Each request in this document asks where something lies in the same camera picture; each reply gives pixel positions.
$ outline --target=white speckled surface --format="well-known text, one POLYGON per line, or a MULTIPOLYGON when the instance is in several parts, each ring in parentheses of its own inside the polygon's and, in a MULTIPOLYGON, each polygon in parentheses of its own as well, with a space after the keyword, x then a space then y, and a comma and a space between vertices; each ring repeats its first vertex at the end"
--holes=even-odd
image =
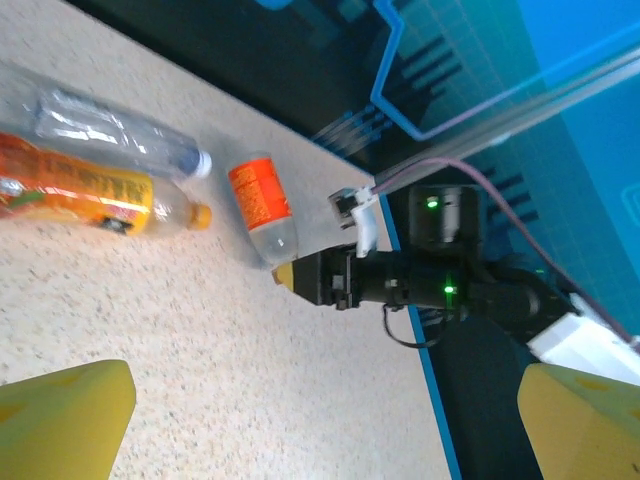
MULTIPOLYGON (((236 147, 215 130, 271 151, 302 253, 353 239, 326 197, 364 174, 66 4, 3 0, 0 57, 221 156, 236 147)), ((274 286, 224 181, 192 193, 214 225, 170 240, 2 223, 0 381, 129 362, 138 403, 113 478, 449 478, 418 354, 385 337, 378 306, 339 313, 274 286)))

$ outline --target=yellow foam block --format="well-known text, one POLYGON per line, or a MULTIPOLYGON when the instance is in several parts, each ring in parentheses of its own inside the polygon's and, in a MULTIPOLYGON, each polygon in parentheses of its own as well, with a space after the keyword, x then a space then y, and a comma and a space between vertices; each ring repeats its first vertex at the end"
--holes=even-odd
POLYGON ((120 360, 0 387, 0 479, 107 479, 135 399, 120 360))
POLYGON ((535 364, 518 408, 545 479, 640 479, 639 387, 535 364))

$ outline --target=plastic bottle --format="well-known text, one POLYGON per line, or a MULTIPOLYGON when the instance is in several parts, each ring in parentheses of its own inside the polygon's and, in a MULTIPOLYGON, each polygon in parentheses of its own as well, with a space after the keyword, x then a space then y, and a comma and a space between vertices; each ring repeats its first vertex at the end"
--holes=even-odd
POLYGON ((203 230, 211 210, 173 182, 102 167, 0 134, 0 218, 76 222, 127 235, 203 230))
POLYGON ((0 62, 0 129, 93 162, 182 181, 206 177, 195 140, 124 107, 0 62))
POLYGON ((298 233, 271 156, 251 154, 229 170, 229 181, 260 256, 271 265, 295 260, 298 233))

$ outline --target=bottle label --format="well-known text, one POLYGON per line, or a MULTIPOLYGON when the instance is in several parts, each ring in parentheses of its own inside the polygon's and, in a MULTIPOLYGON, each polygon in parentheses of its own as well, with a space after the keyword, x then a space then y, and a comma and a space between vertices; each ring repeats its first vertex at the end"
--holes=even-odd
POLYGON ((229 172, 229 181, 249 231, 292 215, 270 158, 258 158, 234 168, 229 172))
POLYGON ((105 168, 0 134, 0 218, 80 222, 129 235, 153 205, 148 175, 105 168))

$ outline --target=blue trim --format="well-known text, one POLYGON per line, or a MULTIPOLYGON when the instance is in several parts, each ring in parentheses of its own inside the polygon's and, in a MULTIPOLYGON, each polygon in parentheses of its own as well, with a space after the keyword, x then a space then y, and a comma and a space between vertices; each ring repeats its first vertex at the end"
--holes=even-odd
MULTIPOLYGON (((385 195, 380 195, 380 206, 382 207, 382 214, 384 216, 385 224, 387 225, 387 231, 389 232, 391 246, 394 250, 400 250, 400 240, 398 239, 398 232, 396 231, 396 226, 393 223, 391 209, 389 208, 389 202, 385 195)), ((418 309, 416 307, 409 307, 409 318, 411 319, 411 326, 413 327, 413 332, 416 336, 416 342, 424 342, 424 332, 422 331, 422 325, 420 324, 420 317, 418 316, 418 309)), ((431 404, 433 405, 436 422, 438 422, 440 438, 442 438, 444 455, 447 459, 447 463, 449 464, 449 473, 451 473, 451 479, 462 480, 460 466, 458 465, 458 458, 456 457, 456 452, 453 448, 453 441, 451 440, 451 433, 449 432, 447 417, 444 414, 444 407, 442 405, 442 399, 440 398, 440 391, 438 390, 436 376, 431 365, 429 351, 423 348, 419 350, 419 352, 420 361, 422 362, 422 369, 424 370, 424 375, 427 380, 427 388, 429 389, 429 394, 431 396, 431 404)))

